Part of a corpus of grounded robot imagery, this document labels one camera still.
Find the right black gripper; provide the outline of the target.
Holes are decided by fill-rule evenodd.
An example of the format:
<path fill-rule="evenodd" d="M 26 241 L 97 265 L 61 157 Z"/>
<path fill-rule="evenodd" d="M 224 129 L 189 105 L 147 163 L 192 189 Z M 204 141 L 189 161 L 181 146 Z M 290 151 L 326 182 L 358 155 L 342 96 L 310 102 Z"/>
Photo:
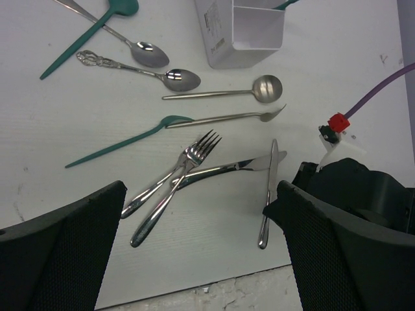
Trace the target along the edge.
<path fill-rule="evenodd" d="M 277 194 L 263 214 L 283 230 L 304 310 L 414 309 L 413 187 L 345 158 L 303 162 Z"/>

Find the matte round steel spoon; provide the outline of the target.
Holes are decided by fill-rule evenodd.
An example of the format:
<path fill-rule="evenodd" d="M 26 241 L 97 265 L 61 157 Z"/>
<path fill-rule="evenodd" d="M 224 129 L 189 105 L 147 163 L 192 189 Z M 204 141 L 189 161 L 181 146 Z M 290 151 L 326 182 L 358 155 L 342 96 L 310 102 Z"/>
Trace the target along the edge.
<path fill-rule="evenodd" d="M 263 75 L 257 78 L 252 84 L 251 89 L 236 91 L 212 91 L 203 93 L 192 93 L 185 95 L 167 95 L 162 97 L 163 100 L 176 100 L 188 98 L 208 98 L 231 95 L 253 95 L 254 98 L 262 104 L 270 104 L 277 101 L 283 93 L 283 85 L 279 78 L 273 75 Z"/>

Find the shiny steel fork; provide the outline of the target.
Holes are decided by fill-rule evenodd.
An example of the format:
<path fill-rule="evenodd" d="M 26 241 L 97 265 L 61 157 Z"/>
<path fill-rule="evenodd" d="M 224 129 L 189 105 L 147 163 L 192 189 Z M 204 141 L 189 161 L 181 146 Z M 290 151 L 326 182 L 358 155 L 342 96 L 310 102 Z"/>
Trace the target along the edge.
<path fill-rule="evenodd" d="M 162 201 L 159 202 L 159 204 L 152 210 L 152 212 L 133 234 L 130 240 L 130 245 L 133 248 L 140 246 L 148 237 L 150 232 L 160 220 L 163 212 L 166 210 L 168 204 L 172 200 L 172 197 L 178 190 L 178 187 L 184 180 L 185 176 L 190 173 L 192 169 L 199 167 L 221 140 L 222 137 L 219 134 L 216 132 L 211 133 L 210 131 L 185 151 L 184 170 L 182 174 L 180 175 L 178 181 L 170 193 L 164 197 Z"/>
<path fill-rule="evenodd" d="M 190 151 L 191 147 L 196 147 L 198 144 L 202 143 L 206 140 L 209 134 L 213 130 L 210 130 L 205 134 L 202 138 L 198 141 L 195 141 L 193 144 L 188 146 L 179 156 L 176 164 L 173 166 L 172 170 L 167 173 L 163 178 L 159 181 L 155 182 L 146 190 L 142 191 L 139 194 L 136 194 L 133 198 L 128 200 L 123 207 L 121 212 L 121 219 L 128 218 L 131 214 L 133 214 L 137 209 L 139 209 L 179 168 L 183 168 L 185 166 L 185 160 L 187 152 Z"/>

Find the matte slim steel fork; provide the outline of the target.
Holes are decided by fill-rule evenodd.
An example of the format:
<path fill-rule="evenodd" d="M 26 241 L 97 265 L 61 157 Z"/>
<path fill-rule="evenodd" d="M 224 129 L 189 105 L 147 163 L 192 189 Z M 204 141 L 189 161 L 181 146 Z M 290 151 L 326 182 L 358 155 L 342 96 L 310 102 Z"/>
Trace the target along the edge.
<path fill-rule="evenodd" d="M 217 123 L 217 122 L 233 121 L 233 120 L 249 118 L 249 117 L 257 117 L 261 122 L 270 122 L 277 115 L 279 115 L 285 109 L 286 106 L 287 105 L 285 104 L 284 106 L 282 106 L 281 108 L 273 112 L 240 113 L 240 114 L 234 114 L 234 115 L 224 115 L 224 116 L 219 116 L 219 117 L 199 119 L 199 120 L 194 120 L 194 121 L 176 122 L 176 123 L 172 123 L 166 126 L 166 128 L 183 128 L 183 127 L 197 126 L 197 125 L 202 125 L 202 124 L 212 124 L 212 123 Z"/>

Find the curved shiny steel knife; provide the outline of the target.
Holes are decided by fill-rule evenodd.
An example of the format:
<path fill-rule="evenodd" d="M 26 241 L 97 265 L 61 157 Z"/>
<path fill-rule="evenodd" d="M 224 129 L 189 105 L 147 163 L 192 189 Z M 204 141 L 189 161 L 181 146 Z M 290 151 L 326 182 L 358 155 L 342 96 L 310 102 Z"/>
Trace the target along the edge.
<path fill-rule="evenodd" d="M 200 181 L 202 179 L 217 176 L 219 174 L 225 174 L 228 172 L 235 172 L 238 170 L 248 171 L 262 171 L 269 169 L 271 155 L 264 155 L 261 157 L 247 159 L 240 162 L 229 163 L 227 165 L 216 166 L 211 168 L 205 168 L 202 170 L 196 170 L 185 176 L 179 188 L 186 187 L 192 183 Z"/>

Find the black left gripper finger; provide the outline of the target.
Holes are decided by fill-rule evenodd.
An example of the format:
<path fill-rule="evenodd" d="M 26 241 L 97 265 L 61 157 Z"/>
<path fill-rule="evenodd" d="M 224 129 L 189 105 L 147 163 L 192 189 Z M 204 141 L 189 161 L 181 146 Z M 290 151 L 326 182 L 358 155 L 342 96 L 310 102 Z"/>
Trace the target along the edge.
<path fill-rule="evenodd" d="M 115 181 L 1 229 L 2 310 L 93 310 L 126 196 Z"/>

